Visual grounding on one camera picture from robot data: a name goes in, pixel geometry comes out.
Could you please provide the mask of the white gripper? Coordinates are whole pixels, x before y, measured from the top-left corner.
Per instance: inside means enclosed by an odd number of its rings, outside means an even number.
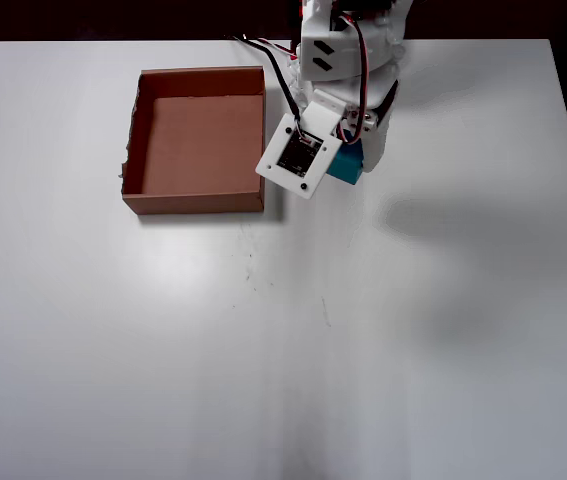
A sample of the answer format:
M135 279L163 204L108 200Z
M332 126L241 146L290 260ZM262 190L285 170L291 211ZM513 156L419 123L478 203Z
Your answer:
M360 77L355 77L349 85L351 98L346 113L348 123L356 123L360 117L360 80ZM371 173L384 155L389 126L387 112L394 102L398 85L399 78L396 75L372 79L368 84L361 133L364 173Z

